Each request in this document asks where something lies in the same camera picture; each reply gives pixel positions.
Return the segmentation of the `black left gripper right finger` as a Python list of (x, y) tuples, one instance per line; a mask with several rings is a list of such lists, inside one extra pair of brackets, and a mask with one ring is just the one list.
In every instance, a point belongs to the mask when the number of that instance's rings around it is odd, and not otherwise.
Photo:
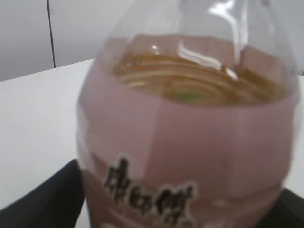
[(285, 189), (275, 206), (278, 211), (279, 228), (303, 228), (304, 227), (304, 199)]

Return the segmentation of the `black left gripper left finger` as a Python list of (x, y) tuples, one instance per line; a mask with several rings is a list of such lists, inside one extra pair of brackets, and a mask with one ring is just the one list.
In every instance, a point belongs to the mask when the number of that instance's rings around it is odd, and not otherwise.
[(0, 211), (2, 228), (74, 228), (84, 192), (77, 160)]

